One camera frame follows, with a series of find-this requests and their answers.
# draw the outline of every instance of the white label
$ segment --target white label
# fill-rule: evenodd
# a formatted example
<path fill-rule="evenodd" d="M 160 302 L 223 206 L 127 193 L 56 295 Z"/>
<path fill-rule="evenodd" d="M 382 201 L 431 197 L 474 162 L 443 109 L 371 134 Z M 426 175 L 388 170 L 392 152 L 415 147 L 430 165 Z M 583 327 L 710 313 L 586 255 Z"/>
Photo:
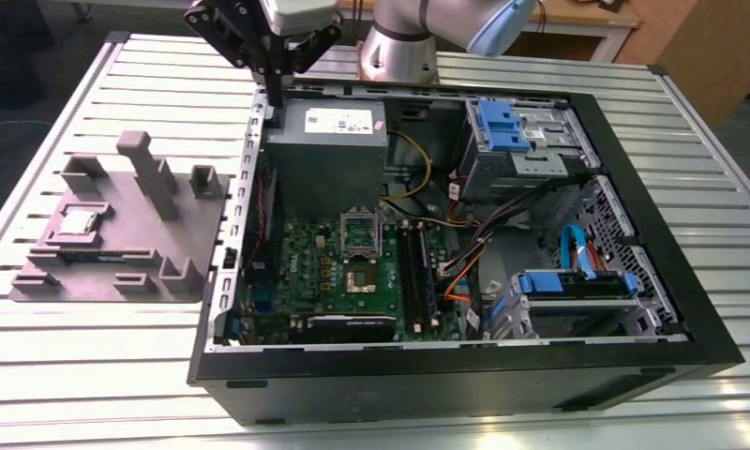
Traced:
<path fill-rule="evenodd" d="M 371 110 L 311 108 L 306 112 L 306 132 L 374 134 L 374 112 Z"/>
<path fill-rule="evenodd" d="M 496 282 L 495 280 L 490 281 L 490 286 L 487 286 L 487 293 L 498 293 L 502 287 L 503 285 L 499 282 Z"/>
<path fill-rule="evenodd" d="M 459 195 L 462 193 L 462 186 L 456 183 L 451 183 L 451 187 L 448 188 L 448 194 L 451 195 L 451 200 L 459 201 Z"/>
<path fill-rule="evenodd" d="M 546 139 L 546 133 L 540 129 L 524 129 L 523 131 L 528 139 Z"/>
<path fill-rule="evenodd" d="M 478 326 L 480 325 L 480 317 L 472 309 L 467 311 L 467 322 L 474 326 L 475 329 L 478 329 Z"/>

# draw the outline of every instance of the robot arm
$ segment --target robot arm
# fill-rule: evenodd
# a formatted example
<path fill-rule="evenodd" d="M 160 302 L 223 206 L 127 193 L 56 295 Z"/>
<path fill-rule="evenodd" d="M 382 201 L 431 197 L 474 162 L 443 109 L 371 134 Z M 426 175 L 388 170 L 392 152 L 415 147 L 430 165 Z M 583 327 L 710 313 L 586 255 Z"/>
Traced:
<path fill-rule="evenodd" d="M 238 68 L 251 68 L 271 105 L 283 106 L 283 85 L 294 82 L 342 36 L 338 0 L 198 0 L 187 25 Z M 310 36 L 294 48 L 291 38 Z"/>
<path fill-rule="evenodd" d="M 428 83 L 436 79 L 435 35 L 471 53 L 503 54 L 539 0 L 378 0 L 362 51 L 366 78 Z M 250 67 L 274 106 L 283 85 L 306 72 L 342 36 L 338 0 L 196 0 L 190 27 L 235 67 Z M 292 49 L 295 35 L 311 33 Z"/>
<path fill-rule="evenodd" d="M 434 35 L 470 53 L 502 55 L 531 21 L 538 0 L 378 0 L 375 25 L 362 50 L 370 80 L 436 79 Z"/>

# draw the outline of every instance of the motherboard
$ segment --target motherboard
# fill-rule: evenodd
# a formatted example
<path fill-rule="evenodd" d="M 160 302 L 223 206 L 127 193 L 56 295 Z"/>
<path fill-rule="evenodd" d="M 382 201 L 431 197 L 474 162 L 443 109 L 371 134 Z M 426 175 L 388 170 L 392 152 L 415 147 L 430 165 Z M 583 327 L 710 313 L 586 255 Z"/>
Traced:
<path fill-rule="evenodd" d="M 318 343 L 312 328 L 323 343 L 346 336 L 340 328 L 380 341 L 459 340 L 460 308 L 436 292 L 447 256 L 444 230 L 424 222 L 288 222 L 275 289 L 248 288 L 256 340 Z"/>

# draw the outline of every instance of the aluminum extrusion table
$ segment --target aluminum extrusion table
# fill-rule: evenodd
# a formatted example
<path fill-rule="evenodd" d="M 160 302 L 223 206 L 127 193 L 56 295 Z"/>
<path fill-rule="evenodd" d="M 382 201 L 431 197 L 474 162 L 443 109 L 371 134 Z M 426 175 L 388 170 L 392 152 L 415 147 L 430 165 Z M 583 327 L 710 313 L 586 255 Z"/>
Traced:
<path fill-rule="evenodd" d="M 439 56 L 442 82 L 594 94 L 747 363 L 606 412 L 242 427 L 187 385 L 200 305 L 19 304 L 11 280 L 74 154 L 107 169 L 124 129 L 174 172 L 239 166 L 255 84 L 200 39 L 114 34 L 0 212 L 0 443 L 199 448 L 750 448 L 750 183 L 667 76 L 647 67 Z M 311 75 L 352 79 L 336 48 Z"/>

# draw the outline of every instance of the floor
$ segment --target floor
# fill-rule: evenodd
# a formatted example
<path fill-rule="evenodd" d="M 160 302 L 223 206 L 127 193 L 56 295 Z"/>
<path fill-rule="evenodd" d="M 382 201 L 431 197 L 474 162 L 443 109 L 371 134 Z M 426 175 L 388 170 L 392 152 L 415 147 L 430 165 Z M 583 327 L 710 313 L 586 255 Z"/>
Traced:
<path fill-rule="evenodd" d="M 106 35 L 112 30 L 163 35 L 192 35 L 182 12 L 159 8 L 94 7 L 90 22 L 76 19 L 70 4 L 43 3 L 56 45 L 35 54 L 32 61 L 46 85 L 46 97 L 19 111 L 0 110 L 0 121 L 54 122 L 80 82 Z M 0 127 L 0 207 L 44 140 L 47 127 L 39 124 Z M 718 130 L 735 159 L 750 176 L 750 101 L 738 108 Z"/>

